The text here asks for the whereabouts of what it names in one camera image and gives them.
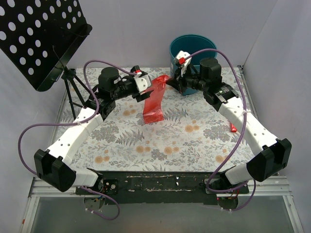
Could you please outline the red plastic trash bag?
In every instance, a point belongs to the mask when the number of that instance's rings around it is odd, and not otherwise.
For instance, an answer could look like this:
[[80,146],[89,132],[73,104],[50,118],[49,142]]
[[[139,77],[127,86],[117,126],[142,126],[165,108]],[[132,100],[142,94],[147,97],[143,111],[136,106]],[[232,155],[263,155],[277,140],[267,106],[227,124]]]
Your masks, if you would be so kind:
[[147,89],[151,91],[150,97],[145,100],[143,109],[143,120],[145,124],[164,120],[161,103],[166,90],[168,75],[161,75],[152,80],[152,86]]

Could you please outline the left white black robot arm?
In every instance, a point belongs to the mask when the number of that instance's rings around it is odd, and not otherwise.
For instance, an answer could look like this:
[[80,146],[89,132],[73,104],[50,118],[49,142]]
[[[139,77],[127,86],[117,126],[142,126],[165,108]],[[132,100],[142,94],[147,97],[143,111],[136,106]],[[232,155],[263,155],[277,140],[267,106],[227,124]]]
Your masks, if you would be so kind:
[[150,97],[152,81],[139,66],[131,69],[131,75],[121,77],[115,67],[106,67],[98,77],[93,94],[69,127],[46,150],[34,155],[37,176],[61,192],[71,187],[84,186],[92,194],[103,190],[103,175],[91,168],[73,169],[70,164],[74,155],[88,136],[100,126],[116,107],[116,101],[128,96],[138,102]]

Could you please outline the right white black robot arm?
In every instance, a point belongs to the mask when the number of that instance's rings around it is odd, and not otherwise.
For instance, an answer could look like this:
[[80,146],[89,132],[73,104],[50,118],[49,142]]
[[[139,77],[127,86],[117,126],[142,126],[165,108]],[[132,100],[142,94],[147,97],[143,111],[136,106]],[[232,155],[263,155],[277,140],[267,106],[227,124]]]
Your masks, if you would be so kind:
[[287,166],[292,149],[290,141],[269,132],[247,110],[239,93],[223,82],[222,67],[217,59],[203,58],[200,68],[196,69],[190,55],[182,52],[174,58],[174,63],[177,68],[167,83],[181,93],[187,89],[201,91],[205,101],[237,128],[254,154],[250,161],[221,172],[218,179],[209,179],[208,191],[231,193],[243,182],[262,182]]

